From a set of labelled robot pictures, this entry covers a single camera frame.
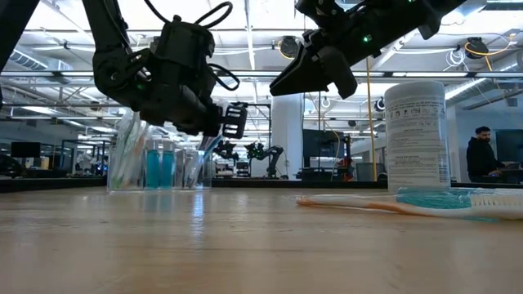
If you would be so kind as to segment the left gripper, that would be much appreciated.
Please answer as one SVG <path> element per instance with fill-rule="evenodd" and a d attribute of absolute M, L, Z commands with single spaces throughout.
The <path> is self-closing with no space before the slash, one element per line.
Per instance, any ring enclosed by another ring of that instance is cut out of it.
<path fill-rule="evenodd" d="M 222 111 L 211 93 L 217 81 L 213 72 L 196 74 L 169 71 L 136 77 L 141 94 L 137 105 L 141 119 L 148 123 L 171 123 L 191 136 L 218 136 Z"/>

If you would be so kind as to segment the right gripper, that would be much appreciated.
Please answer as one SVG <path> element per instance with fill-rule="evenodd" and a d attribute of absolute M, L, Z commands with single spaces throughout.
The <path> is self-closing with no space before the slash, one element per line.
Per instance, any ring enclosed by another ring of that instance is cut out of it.
<path fill-rule="evenodd" d="M 415 7 L 316 7 L 306 15 L 317 28 L 303 34 L 305 47 L 271 82 L 272 96 L 326 91 L 329 79 L 310 55 L 320 53 L 325 74 L 346 99 L 358 87 L 350 65 L 380 56 L 382 48 L 417 28 Z"/>

